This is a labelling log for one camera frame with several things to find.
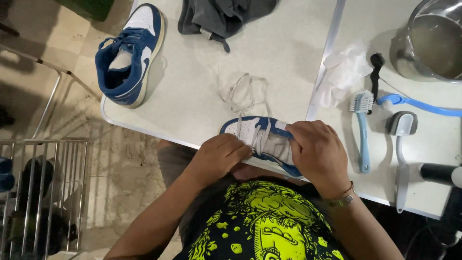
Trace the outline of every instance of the person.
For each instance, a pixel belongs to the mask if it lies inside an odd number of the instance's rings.
[[[403,259],[355,194],[334,129],[303,121],[286,130],[294,137],[293,162],[318,196],[309,185],[275,177],[237,181],[228,173],[242,171],[235,167],[252,150],[234,135],[215,136],[195,154],[162,141],[158,159],[167,190],[105,259],[157,259],[177,228],[183,249],[175,260]]]

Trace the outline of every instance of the green object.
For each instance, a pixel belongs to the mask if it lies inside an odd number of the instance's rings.
[[[114,0],[55,0],[84,18],[104,21]]]

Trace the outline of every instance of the bracelet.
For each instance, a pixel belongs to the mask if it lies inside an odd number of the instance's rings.
[[[330,201],[337,200],[337,199],[343,197],[345,194],[347,194],[350,190],[352,190],[354,188],[354,184],[353,184],[353,181],[350,181],[350,182],[351,182],[351,186],[350,186],[350,188],[348,190],[346,190],[346,192],[340,194],[339,196],[337,196],[335,198],[331,198],[331,199],[328,199],[328,200],[330,200]]]

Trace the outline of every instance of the shoe sole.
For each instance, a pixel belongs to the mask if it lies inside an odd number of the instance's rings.
[[[147,71],[145,73],[145,76],[143,78],[143,81],[141,83],[141,90],[138,98],[133,102],[131,105],[122,105],[125,108],[133,109],[137,108],[143,103],[144,97],[146,96],[146,89],[147,89],[147,76],[149,75],[149,70],[151,69],[151,64],[154,61],[154,58],[157,56],[157,53],[159,53],[160,48],[164,44],[164,35],[165,35],[165,22],[164,22],[164,14],[159,10],[160,14],[160,33],[159,33],[159,41],[160,44],[158,43],[156,47],[154,48],[154,51],[152,51],[151,58],[149,60],[149,65],[147,66]]]

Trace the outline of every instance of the black t-shirt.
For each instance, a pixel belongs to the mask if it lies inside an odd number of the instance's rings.
[[[229,186],[197,211],[174,260],[346,259],[324,215],[294,190],[262,180]]]

